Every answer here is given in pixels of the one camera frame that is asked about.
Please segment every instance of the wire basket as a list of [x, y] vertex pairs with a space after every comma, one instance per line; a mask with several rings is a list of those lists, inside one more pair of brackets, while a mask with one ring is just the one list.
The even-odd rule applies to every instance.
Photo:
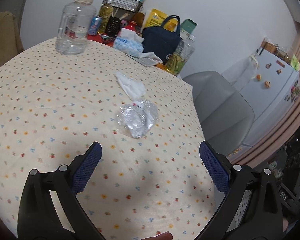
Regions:
[[[106, 4], [108, 0], [103, 0], [102, 4]], [[139, 0], [112, 0], [113, 7], [123, 9], [129, 12], [137, 13], [142, 6]]]

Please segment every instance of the large clear water jug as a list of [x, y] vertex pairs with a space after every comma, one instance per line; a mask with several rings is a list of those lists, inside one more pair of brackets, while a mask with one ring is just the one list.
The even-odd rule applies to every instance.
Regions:
[[84, 52], [92, 17], [97, 14], [92, 2], [74, 0], [63, 8], [56, 40], [57, 52], [66, 55]]

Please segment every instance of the red bottle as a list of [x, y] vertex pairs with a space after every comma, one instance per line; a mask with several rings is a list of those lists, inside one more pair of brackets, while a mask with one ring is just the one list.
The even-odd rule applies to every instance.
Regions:
[[132, 31], [136, 32], [136, 26], [137, 26], [136, 22], [131, 21], [128, 23], [127, 26], [125, 26], [124, 29], [132, 30]]

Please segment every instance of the crumpled plastic bag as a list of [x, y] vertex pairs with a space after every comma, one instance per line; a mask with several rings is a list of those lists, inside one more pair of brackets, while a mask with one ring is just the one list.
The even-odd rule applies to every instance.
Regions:
[[157, 106], [144, 99], [121, 106], [116, 116], [119, 132], [133, 138], [142, 138], [158, 121]]

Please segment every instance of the black container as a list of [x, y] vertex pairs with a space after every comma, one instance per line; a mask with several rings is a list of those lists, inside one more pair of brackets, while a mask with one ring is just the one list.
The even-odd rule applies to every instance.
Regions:
[[109, 37], [116, 37], [121, 30], [121, 20], [117, 17], [110, 17], [105, 33]]

